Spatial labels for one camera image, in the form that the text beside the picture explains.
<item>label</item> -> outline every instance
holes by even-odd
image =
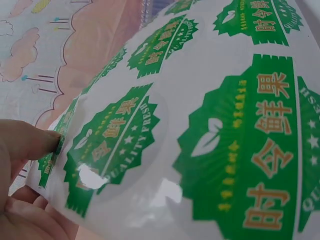
[[[289,34],[291,29],[300,31],[299,26],[303,26],[302,18],[297,14],[296,9],[290,6],[286,0],[273,0],[273,3],[285,32]]]
[[[131,55],[127,66],[139,71],[138,79],[146,75],[158,74],[164,60],[193,39],[193,33],[198,30],[196,28],[198,23],[185,16],[171,19],[148,37]]]
[[[189,10],[191,6],[201,0],[180,0],[174,3],[166,12],[164,15],[169,14],[178,14],[183,11]]]
[[[123,59],[123,56],[126,54],[126,49],[123,47],[117,55],[115,55],[110,62],[104,67],[104,69],[90,82],[90,84],[82,91],[81,95],[84,95],[89,92],[91,87],[102,77],[106,76],[110,70],[114,69],[117,64]],[[71,119],[74,115],[76,104],[78,101],[78,98],[75,98],[70,106],[68,107],[68,110],[66,114],[64,114],[60,121],[58,122],[57,126],[54,128],[54,131],[61,134],[60,142],[58,144],[57,150],[54,153],[51,153],[43,158],[41,158],[38,163],[39,167],[38,170],[41,171],[41,178],[39,181],[39,187],[46,188],[47,182],[49,179],[49,175],[51,173],[51,170],[53,166],[55,165],[55,162],[58,158],[58,155],[61,152],[61,149],[64,145],[66,133],[69,129],[69,124],[71,122]]]
[[[78,101],[78,97],[73,99],[68,110],[66,111],[66,113],[64,115],[62,115],[58,124],[54,128],[54,131],[61,134],[60,141],[59,141],[56,152],[50,153],[49,155],[41,158],[38,161],[38,164],[39,164],[38,170],[41,171],[41,178],[40,178],[40,181],[38,184],[39,187],[46,188],[46,186],[47,186],[51,170],[52,170],[53,166],[55,165],[57,157],[60,154],[62,146],[65,142],[66,134],[69,129],[71,119],[75,113],[77,101]]]
[[[223,239],[291,240],[298,134],[291,57],[255,54],[189,116],[173,167],[195,221],[216,221]]]
[[[66,207],[83,218],[94,195],[108,184],[121,184],[127,170],[141,165],[143,150],[154,142],[159,122],[156,104],[149,103],[152,84],[132,87],[116,103],[83,126],[73,140],[64,166],[69,183]]]
[[[320,96],[298,77],[302,135],[302,193],[298,231],[320,210]]]
[[[253,44],[289,46],[271,0],[233,0],[217,16],[214,30],[229,36],[243,33]]]
[[[114,69],[117,64],[124,59],[124,55],[126,55],[127,50],[123,47],[110,61],[109,63],[103,68],[103,70],[94,77],[94,79],[89,83],[89,85],[83,89],[81,95],[84,95],[89,92],[91,87],[98,82],[99,79],[105,77],[112,69]]]

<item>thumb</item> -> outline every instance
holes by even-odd
[[[0,139],[10,160],[38,160],[56,150],[60,135],[43,131],[26,122],[0,119]]]

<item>hand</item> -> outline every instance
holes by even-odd
[[[60,135],[15,120],[0,119],[0,239],[74,240],[78,226],[54,210],[28,186],[8,196],[28,160],[53,152]]]

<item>pink cloud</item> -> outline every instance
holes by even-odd
[[[9,17],[12,18],[20,15],[33,2],[33,0],[18,0],[18,2],[14,5],[13,10],[10,12]]]
[[[63,47],[65,65],[57,75],[63,94],[40,117],[37,127],[47,129],[139,30],[141,6],[142,0],[92,0],[73,15],[74,33]]]
[[[38,28],[31,28],[11,48],[11,57],[0,62],[0,80],[13,82],[22,75],[22,70],[37,59],[36,41]]]

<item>white leaf icon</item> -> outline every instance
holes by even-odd
[[[236,15],[236,11],[235,10],[231,10],[228,11],[228,15],[223,19],[222,24],[230,21],[231,19],[233,19]]]
[[[90,137],[90,135],[92,134],[92,129],[89,129],[87,132],[86,132],[86,135],[84,138],[82,138],[79,143],[74,147],[74,150],[76,149],[80,149],[82,148],[84,145],[86,145],[87,141],[88,141],[88,138]]]
[[[143,46],[139,49],[139,51],[136,52],[135,56],[137,56],[138,54],[142,53],[143,50],[145,50],[145,48],[148,46],[148,43],[144,43]]]
[[[218,118],[209,118],[209,131],[200,138],[191,154],[191,157],[197,157],[212,152],[220,141],[218,133],[222,127],[223,123]]]

